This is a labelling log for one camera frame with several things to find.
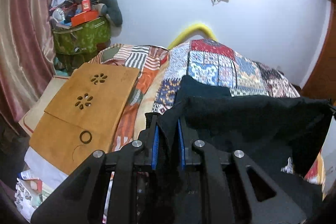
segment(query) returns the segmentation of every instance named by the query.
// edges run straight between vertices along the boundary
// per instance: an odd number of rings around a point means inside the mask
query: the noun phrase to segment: pink curtain
[[[51,0],[0,0],[0,114],[17,122],[54,74]]]

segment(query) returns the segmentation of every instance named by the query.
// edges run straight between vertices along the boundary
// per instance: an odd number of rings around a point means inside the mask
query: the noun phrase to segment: orange box
[[[90,11],[91,10],[91,2],[90,0],[82,0],[82,11]]]
[[[92,10],[92,11],[86,11],[82,12],[78,15],[75,15],[71,18],[72,27],[75,27],[79,24],[91,21],[98,18],[98,11]]]

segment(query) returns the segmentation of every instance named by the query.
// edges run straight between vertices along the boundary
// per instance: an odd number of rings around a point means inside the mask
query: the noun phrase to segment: yellow pipe
[[[171,50],[177,45],[180,45],[187,39],[189,35],[191,35],[195,31],[202,31],[208,38],[217,41],[217,38],[215,37],[215,35],[213,34],[212,30],[209,27],[205,26],[202,23],[196,23],[194,25],[189,26],[187,29],[181,32],[179,36],[176,37],[176,39],[168,46],[168,49]]]

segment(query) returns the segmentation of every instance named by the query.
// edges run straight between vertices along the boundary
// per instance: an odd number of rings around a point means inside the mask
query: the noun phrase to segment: black cloth
[[[176,123],[185,116],[199,138],[217,149],[243,150],[308,216],[321,204],[320,186],[280,170],[292,156],[297,174],[304,176],[309,171],[329,128],[332,117],[329,101],[262,95],[185,98],[180,94],[181,99],[157,120],[161,129],[157,174],[162,192],[177,166]]]
[[[205,85],[189,75],[182,77],[180,89],[175,96],[175,102],[178,103],[188,97],[202,97],[202,98],[223,98],[231,97],[230,89],[224,86]]]

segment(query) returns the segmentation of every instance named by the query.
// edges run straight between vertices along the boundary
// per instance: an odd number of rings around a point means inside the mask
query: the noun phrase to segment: green bag
[[[78,69],[83,63],[89,62],[98,54],[97,51],[88,54],[56,54],[59,61],[65,66],[65,69],[69,75],[71,75],[74,69]]]
[[[106,17],[98,17],[68,30],[53,30],[53,37],[57,54],[89,54],[97,51],[98,43],[110,39],[111,29]]]

